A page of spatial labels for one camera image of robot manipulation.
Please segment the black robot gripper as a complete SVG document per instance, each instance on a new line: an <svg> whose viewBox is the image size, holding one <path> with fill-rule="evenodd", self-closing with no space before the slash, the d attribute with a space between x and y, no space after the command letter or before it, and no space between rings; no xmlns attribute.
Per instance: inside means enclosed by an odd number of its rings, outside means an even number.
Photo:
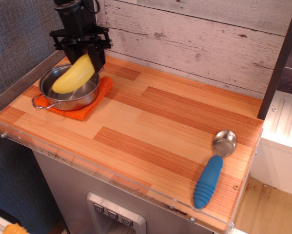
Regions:
<svg viewBox="0 0 292 234"><path fill-rule="evenodd" d="M63 28L50 32L57 50L63 50L71 64L88 53L95 72L105 65L104 49L110 49L109 29L98 26L100 6L93 4L56 4Z"/></svg>

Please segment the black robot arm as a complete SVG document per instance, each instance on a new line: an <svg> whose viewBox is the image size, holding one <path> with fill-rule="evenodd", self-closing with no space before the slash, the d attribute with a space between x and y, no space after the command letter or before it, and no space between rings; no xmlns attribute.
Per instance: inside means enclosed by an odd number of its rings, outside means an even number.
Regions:
<svg viewBox="0 0 292 234"><path fill-rule="evenodd" d="M109 29L97 25L99 2L56 0L54 3L63 24L62 29L50 32L55 49L64 51L72 64L87 53L95 71L101 71L105 65L104 50L112 44Z"/></svg>

